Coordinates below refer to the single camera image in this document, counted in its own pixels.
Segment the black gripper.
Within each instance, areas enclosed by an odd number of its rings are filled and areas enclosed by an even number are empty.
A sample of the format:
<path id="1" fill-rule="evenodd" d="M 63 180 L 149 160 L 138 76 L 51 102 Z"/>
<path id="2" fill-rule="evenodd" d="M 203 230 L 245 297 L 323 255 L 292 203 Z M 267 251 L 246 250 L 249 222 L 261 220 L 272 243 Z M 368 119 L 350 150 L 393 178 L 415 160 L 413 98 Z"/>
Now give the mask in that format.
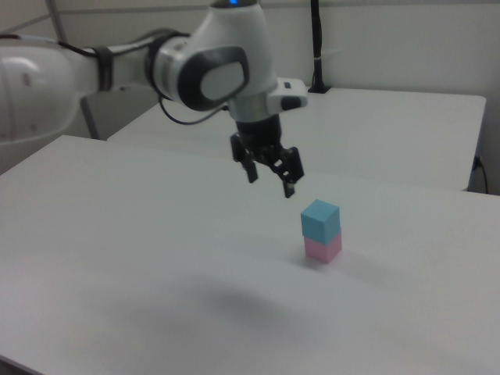
<path id="1" fill-rule="evenodd" d="M 298 148 L 283 148 L 280 143 L 280 117 L 272 115 L 251 123 L 237 121 L 236 126 L 237 133 L 230 137 L 232 156 L 246 171 L 248 182 L 252 184 L 258 179 L 253 154 L 271 159 L 270 169 L 281 179 L 285 198 L 290 198 L 305 174 Z"/>

